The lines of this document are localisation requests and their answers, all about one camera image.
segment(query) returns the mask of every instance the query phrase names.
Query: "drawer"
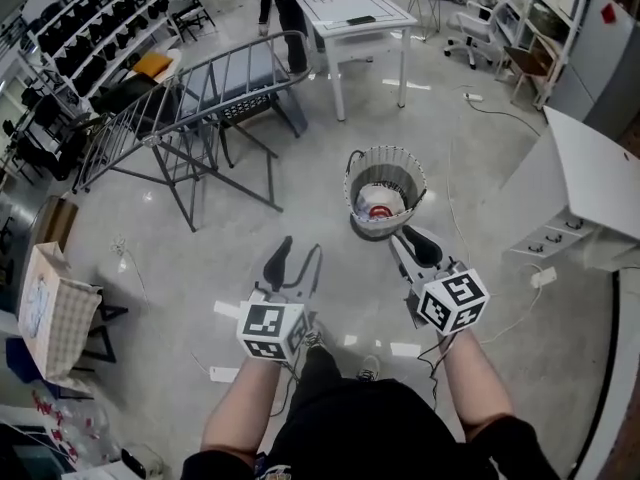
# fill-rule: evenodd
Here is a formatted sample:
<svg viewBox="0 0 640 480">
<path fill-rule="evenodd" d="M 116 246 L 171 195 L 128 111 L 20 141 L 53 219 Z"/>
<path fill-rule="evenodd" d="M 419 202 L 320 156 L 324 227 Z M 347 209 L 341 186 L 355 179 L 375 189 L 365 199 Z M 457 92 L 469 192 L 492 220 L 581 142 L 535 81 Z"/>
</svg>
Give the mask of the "drawer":
<svg viewBox="0 0 640 480">
<path fill-rule="evenodd" d="M 590 222 L 572 215 L 569 210 L 565 210 L 557 217 L 551 219 L 546 227 L 557 229 L 558 231 L 564 231 L 566 233 L 572 233 L 579 237 L 583 237 L 593 231 L 593 224 Z"/>
<path fill-rule="evenodd" d="M 534 242 L 533 240 L 525 239 L 519 244 L 514 245 L 511 250 L 516 252 L 523 252 L 525 254 L 531 254 L 532 256 L 537 256 L 538 258 L 546 258 L 547 256 L 551 256 L 552 254 L 558 252 L 560 249 L 552 245 L 541 244 L 539 242 Z"/>
<path fill-rule="evenodd" d="M 577 242 L 582 237 L 580 235 L 574 235 L 573 233 L 567 233 L 565 231 L 559 231 L 555 228 L 548 228 L 546 226 L 531 233 L 527 240 L 538 242 L 541 244 L 550 245 L 556 249 L 563 249 Z"/>
</svg>

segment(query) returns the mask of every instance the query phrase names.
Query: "drawer handle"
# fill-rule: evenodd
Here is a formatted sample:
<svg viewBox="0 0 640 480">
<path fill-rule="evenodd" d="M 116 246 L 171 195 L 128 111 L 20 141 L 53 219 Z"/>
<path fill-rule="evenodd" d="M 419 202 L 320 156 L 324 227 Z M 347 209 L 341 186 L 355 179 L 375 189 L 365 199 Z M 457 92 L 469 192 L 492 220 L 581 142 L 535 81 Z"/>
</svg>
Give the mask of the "drawer handle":
<svg viewBox="0 0 640 480">
<path fill-rule="evenodd" d="M 582 229 L 582 226 L 584 226 L 584 220 L 580 219 L 575 226 L 573 224 L 569 224 L 566 221 L 565 221 L 564 225 L 567 226 L 569 229 L 575 229 L 577 231 L 579 229 Z"/>
</svg>

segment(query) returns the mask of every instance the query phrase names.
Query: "woven basket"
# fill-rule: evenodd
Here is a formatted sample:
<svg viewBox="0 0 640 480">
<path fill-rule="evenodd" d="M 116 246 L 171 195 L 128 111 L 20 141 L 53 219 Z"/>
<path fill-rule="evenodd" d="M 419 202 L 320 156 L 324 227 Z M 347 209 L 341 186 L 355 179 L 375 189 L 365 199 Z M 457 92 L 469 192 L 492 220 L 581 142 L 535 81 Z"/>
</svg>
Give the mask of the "woven basket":
<svg viewBox="0 0 640 480">
<path fill-rule="evenodd" d="M 355 211 L 362 187 L 380 183 L 397 190 L 404 201 L 405 211 L 391 217 L 363 218 Z M 376 146 L 351 153 L 344 176 L 344 197 L 351 212 L 351 227 L 365 240 L 388 238 L 407 222 L 427 192 L 427 181 L 418 160 L 406 149 L 396 146 Z"/>
</svg>

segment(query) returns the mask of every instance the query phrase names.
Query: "basket rim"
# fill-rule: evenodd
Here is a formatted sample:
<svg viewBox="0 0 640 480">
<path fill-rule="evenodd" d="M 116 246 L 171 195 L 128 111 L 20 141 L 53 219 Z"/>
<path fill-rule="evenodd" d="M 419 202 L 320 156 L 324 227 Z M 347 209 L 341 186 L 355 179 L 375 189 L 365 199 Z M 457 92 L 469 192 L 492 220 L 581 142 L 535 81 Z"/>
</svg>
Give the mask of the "basket rim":
<svg viewBox="0 0 640 480">
<path fill-rule="evenodd" d="M 415 211 L 416 206 L 422 201 L 422 199 L 424 198 L 425 194 L 429 191 L 429 187 L 427 186 L 427 177 L 424 174 L 424 170 L 422 169 L 422 165 L 420 164 L 420 162 L 418 161 L 418 159 L 415 157 L 415 155 L 413 155 L 410 151 L 408 151 L 407 149 L 403 148 L 402 146 L 390 146 L 390 145 L 382 145 L 382 146 L 372 146 L 369 149 L 365 149 L 363 151 L 364 154 L 366 154 L 369 151 L 373 151 L 374 149 L 400 149 L 402 151 L 404 151 L 405 153 L 407 153 L 407 155 L 409 155 L 409 158 L 411 158 L 416 165 L 418 166 L 418 170 L 420 171 L 420 175 L 422 176 L 422 184 L 424 186 L 424 193 L 422 194 L 422 196 L 420 197 L 420 199 L 413 205 L 412 208 L 409 208 L 408 210 L 404 210 L 401 213 L 397 213 L 396 215 L 392 215 L 391 217 L 382 217 L 382 218 L 378 218 L 378 219 L 364 219 L 362 217 L 360 217 L 353 209 L 353 205 L 351 204 L 351 198 L 349 197 L 349 193 L 350 193 L 350 187 L 347 187 L 347 177 L 349 176 L 349 172 L 346 171 L 344 174 L 344 180 L 342 182 L 342 188 L 344 190 L 344 198 L 345 201 L 347 202 L 347 206 L 349 207 L 349 211 L 351 212 L 351 215 L 353 215 L 359 222 L 385 222 L 391 219 L 396 219 L 402 215 L 406 215 L 407 213 L 412 213 Z"/>
</svg>

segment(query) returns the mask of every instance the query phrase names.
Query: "orange pillow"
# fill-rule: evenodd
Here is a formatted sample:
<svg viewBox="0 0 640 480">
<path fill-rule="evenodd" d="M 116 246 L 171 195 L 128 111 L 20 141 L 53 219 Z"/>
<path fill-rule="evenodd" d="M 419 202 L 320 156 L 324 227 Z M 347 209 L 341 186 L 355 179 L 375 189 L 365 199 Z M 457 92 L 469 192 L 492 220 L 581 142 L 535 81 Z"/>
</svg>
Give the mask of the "orange pillow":
<svg viewBox="0 0 640 480">
<path fill-rule="evenodd" d="M 166 57 L 160 53 L 147 52 L 142 58 L 136 62 L 133 66 L 133 70 L 136 73 L 144 73 L 145 75 L 154 78 L 158 73 L 162 73 L 169 67 L 169 64 L 173 62 L 171 57 Z"/>
</svg>

